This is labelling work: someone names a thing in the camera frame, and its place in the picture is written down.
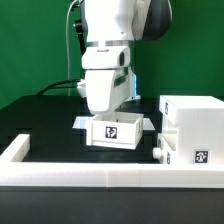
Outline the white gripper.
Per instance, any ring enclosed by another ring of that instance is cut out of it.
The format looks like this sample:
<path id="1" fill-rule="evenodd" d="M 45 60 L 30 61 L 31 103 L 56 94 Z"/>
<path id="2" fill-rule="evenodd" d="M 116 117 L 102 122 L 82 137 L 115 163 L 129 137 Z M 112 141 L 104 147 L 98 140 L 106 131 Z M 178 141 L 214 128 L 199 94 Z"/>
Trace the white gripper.
<path id="1" fill-rule="evenodd" d="M 92 114 L 109 114 L 130 96 L 129 76 L 123 69 L 88 70 L 85 74 L 87 104 Z"/>

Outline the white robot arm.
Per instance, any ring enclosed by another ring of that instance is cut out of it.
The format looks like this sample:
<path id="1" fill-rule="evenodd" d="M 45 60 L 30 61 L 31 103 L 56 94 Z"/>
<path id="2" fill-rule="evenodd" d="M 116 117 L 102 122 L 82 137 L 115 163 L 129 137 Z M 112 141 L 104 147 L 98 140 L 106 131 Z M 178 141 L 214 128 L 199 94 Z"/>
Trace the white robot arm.
<path id="1" fill-rule="evenodd" d="M 136 98 L 132 44 L 157 40 L 172 23 L 169 0 L 84 0 L 81 6 L 87 48 L 85 77 L 78 91 L 90 112 L 109 114 Z"/>

